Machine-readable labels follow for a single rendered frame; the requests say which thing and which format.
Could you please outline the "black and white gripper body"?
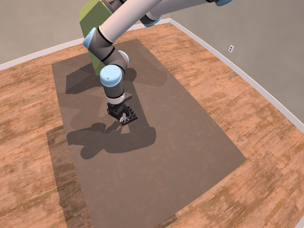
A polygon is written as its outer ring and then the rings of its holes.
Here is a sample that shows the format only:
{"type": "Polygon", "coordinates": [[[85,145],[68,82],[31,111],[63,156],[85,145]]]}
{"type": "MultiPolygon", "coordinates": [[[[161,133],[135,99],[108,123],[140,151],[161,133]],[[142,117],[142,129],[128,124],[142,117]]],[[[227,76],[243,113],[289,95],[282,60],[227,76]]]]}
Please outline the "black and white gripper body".
{"type": "Polygon", "coordinates": [[[111,104],[111,103],[107,103],[108,105],[108,114],[111,115],[112,117],[120,120],[123,116],[123,113],[126,111],[125,108],[127,108],[127,106],[124,103],[119,103],[119,104],[111,104]]]}

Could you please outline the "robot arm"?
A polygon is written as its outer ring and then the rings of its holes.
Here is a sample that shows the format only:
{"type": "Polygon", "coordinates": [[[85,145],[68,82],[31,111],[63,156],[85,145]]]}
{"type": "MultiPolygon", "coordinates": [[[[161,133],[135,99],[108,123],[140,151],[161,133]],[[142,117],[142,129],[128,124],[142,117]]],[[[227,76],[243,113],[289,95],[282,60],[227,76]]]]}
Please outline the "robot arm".
{"type": "Polygon", "coordinates": [[[185,8],[215,2],[223,6],[232,0],[102,0],[113,13],[97,29],[93,28],[83,45],[106,66],[100,72],[107,101],[111,104],[124,103],[132,94],[124,93],[123,79],[129,58],[112,44],[137,21],[145,27],[157,23],[162,15],[185,8]]]}

